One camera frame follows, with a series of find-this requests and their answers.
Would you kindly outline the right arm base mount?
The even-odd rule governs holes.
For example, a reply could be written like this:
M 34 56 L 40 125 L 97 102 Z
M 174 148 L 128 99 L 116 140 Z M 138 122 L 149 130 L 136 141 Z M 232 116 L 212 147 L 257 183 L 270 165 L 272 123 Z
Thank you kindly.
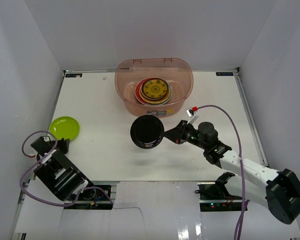
M 194 193 L 199 197 L 199 207 L 202 213 L 241 211 L 242 198 L 230 195 L 214 182 L 199 183 Z

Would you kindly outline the lime green plate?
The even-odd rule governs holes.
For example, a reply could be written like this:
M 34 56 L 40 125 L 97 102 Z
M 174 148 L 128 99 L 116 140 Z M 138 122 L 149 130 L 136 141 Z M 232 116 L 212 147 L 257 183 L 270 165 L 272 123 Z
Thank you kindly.
M 80 133 L 79 122 L 70 116 L 61 116 L 54 119 L 50 126 L 49 132 L 58 140 L 74 140 Z

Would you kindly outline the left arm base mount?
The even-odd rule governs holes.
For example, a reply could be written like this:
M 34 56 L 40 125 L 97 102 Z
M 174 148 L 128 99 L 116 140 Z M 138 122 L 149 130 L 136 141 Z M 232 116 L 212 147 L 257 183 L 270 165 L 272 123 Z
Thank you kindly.
M 111 210 L 114 205 L 111 192 L 111 185 L 96 185 L 94 189 L 86 190 L 88 195 L 84 199 L 90 201 L 89 208 L 92 210 Z

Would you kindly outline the yellow patterned plate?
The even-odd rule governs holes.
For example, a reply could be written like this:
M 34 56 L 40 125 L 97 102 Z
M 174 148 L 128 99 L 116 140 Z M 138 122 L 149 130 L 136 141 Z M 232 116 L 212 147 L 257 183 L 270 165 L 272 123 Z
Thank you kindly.
M 141 94 L 149 100 L 157 101 L 163 99 L 168 94 L 168 83 L 157 77 L 145 79 L 140 87 Z
M 163 104 L 170 98 L 172 90 L 166 81 L 153 78 L 141 85 L 139 94 L 149 104 Z

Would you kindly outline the woven bamboo plate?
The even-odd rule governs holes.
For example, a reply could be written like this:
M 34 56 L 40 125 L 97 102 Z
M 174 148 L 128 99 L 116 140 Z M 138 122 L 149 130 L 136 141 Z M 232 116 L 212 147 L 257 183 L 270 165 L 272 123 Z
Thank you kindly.
M 172 95 L 172 91 L 171 91 L 171 89 L 169 89 L 167 91 L 167 95 L 165 97 L 163 97 L 162 99 L 159 99 L 159 100 L 149 100 L 149 99 L 146 99 L 145 97 L 143 97 L 141 95 L 141 90 L 140 89 L 135 91 L 135 97 L 136 97 L 136 99 L 140 103 L 142 103 L 144 105 L 158 105 L 158 106 L 159 105 L 164 105 L 164 104 L 166 104 L 170 100 L 171 95 Z

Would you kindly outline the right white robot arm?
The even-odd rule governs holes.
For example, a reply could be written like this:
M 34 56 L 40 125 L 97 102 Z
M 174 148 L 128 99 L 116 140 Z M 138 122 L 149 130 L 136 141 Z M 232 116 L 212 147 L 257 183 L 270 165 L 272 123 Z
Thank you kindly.
M 195 129 L 181 120 L 166 131 L 164 137 L 182 144 L 188 142 L 204 150 L 203 156 L 225 173 L 216 182 L 216 195 L 226 200 L 241 196 L 262 205 L 280 222 L 290 225 L 300 215 L 300 180 L 290 169 L 279 171 L 262 166 L 250 159 L 240 158 L 230 146 L 221 142 L 210 122 L 202 122 Z

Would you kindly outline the black glossy plate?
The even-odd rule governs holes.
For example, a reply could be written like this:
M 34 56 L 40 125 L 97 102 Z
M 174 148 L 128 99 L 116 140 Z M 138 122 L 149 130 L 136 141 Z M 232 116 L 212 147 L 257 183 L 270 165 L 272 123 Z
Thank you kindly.
M 145 85 L 142 85 L 139 88 L 139 98 L 150 105 L 163 105 L 172 95 L 169 86 L 149 85 L 148 88 L 145 87 Z

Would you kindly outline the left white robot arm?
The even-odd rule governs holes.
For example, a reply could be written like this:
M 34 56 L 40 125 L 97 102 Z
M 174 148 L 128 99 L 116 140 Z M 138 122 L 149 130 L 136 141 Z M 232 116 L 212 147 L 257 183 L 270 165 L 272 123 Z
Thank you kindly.
M 67 158 L 69 144 L 70 139 L 59 140 L 51 157 L 33 172 L 59 200 L 72 201 L 78 193 L 89 200 L 95 196 L 96 187 Z

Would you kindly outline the red teal floral plate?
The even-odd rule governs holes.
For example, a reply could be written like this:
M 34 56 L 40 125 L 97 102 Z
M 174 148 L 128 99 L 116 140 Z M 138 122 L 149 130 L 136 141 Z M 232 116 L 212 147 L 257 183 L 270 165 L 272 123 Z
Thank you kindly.
M 143 105 L 161 106 L 170 100 L 172 88 L 162 78 L 148 77 L 136 85 L 134 95 Z

